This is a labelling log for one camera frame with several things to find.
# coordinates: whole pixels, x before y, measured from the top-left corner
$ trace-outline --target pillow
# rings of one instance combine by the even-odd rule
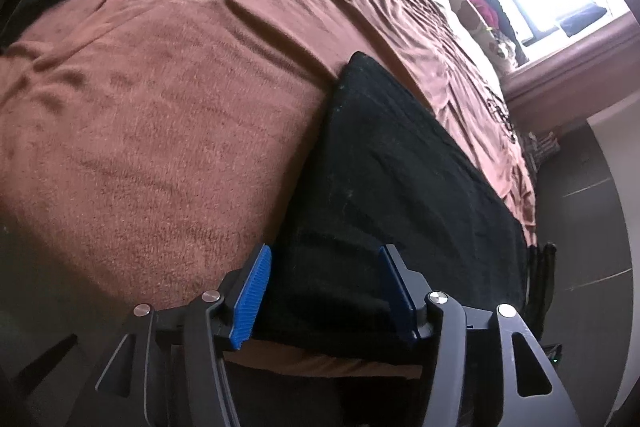
[[[489,28],[469,0],[449,0],[449,5],[462,27],[469,32],[480,46],[484,56],[489,59],[498,78],[504,77],[518,67],[515,50],[511,50],[513,43],[498,30]]]

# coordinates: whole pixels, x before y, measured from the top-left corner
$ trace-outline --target dark floor tile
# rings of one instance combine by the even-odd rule
[[[609,178],[611,172],[598,141],[585,123],[560,140],[560,152],[546,161],[538,173],[545,192],[563,196]]]
[[[242,427],[343,425],[331,379],[287,377],[233,363],[228,376]]]
[[[602,427],[613,406],[625,368],[632,314],[631,273],[554,294],[543,344],[562,344],[558,375],[583,427]]]
[[[631,268],[625,217],[613,182],[538,208],[538,238],[558,246],[556,285],[568,289]]]

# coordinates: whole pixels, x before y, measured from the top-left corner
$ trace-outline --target floor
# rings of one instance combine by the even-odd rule
[[[583,427],[603,427],[631,333],[633,277],[616,186],[591,128],[560,140],[538,176],[538,239],[558,246],[543,343],[562,343],[558,374]]]
[[[33,241],[0,223],[0,365],[11,377],[69,333],[78,334],[78,346],[29,400],[43,426],[57,427],[126,309],[37,252]]]

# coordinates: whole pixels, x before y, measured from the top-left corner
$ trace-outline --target wall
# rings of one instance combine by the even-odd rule
[[[640,274],[640,91],[592,116],[589,124],[618,188],[636,277]],[[640,377],[640,287],[634,288],[631,341],[615,400],[619,408]]]
[[[558,246],[543,344],[562,343],[558,375],[583,427],[602,427],[625,372],[633,277],[620,198],[590,126],[560,140],[540,169],[538,240]]]

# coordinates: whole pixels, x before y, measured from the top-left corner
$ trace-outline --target brown blanket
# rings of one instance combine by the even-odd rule
[[[274,237],[357,50],[532,241],[520,148],[431,0],[65,0],[0,57],[4,219],[115,298],[184,303]]]

